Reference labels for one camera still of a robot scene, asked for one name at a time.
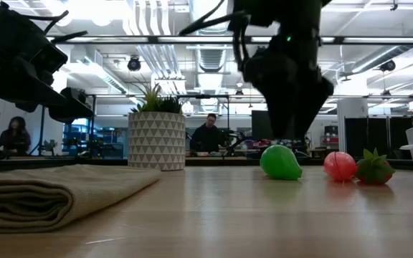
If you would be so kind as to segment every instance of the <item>white geometric planter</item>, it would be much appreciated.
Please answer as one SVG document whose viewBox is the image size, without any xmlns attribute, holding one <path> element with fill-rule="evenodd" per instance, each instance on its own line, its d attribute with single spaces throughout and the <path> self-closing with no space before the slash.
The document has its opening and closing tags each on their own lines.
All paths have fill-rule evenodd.
<svg viewBox="0 0 413 258">
<path fill-rule="evenodd" d="M 128 114 L 128 165 L 160 171 L 184 169 L 186 124 L 182 114 Z"/>
</svg>

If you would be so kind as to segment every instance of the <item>folded towel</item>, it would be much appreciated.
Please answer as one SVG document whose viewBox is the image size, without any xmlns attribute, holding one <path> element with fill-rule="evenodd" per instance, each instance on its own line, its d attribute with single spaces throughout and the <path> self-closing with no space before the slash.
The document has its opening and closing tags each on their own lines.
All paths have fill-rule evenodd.
<svg viewBox="0 0 413 258">
<path fill-rule="evenodd" d="M 0 233 L 57 229 L 129 197 L 160 175 L 155 170 L 89 165 L 0 173 Z"/>
</svg>

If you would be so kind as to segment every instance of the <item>strawberry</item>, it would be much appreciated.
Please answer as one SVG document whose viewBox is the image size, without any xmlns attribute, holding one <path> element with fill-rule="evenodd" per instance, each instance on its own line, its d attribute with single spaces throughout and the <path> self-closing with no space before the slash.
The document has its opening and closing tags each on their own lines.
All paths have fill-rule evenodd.
<svg viewBox="0 0 413 258">
<path fill-rule="evenodd" d="M 391 179 L 394 169 L 385 161 L 386 156 L 379 156 L 377 149 L 374 154 L 364 150 L 364 159 L 356 165 L 355 176 L 360 182 L 368 185 L 383 185 Z"/>
</svg>

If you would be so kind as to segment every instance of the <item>computer monitor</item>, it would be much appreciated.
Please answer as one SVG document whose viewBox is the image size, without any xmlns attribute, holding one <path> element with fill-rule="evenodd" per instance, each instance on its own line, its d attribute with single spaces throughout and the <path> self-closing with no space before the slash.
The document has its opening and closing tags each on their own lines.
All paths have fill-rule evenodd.
<svg viewBox="0 0 413 258">
<path fill-rule="evenodd" d="M 268 111 L 252 110 L 251 127 L 253 140 L 274 140 Z"/>
</svg>

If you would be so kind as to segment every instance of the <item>dark shirt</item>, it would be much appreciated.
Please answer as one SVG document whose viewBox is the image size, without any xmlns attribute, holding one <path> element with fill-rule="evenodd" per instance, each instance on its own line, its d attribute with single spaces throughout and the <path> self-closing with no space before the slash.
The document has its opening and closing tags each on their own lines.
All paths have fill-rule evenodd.
<svg viewBox="0 0 413 258">
<path fill-rule="evenodd" d="M 0 136 L 0 147 L 3 146 L 5 151 L 17 150 L 17 153 L 9 153 L 12 155 L 25 156 L 31 144 L 27 132 L 13 135 L 11 131 L 5 130 Z"/>
<path fill-rule="evenodd" d="M 190 149 L 202 152 L 219 151 L 219 129 L 213 125 L 208 128 L 205 124 L 197 128 L 192 135 Z"/>
</svg>

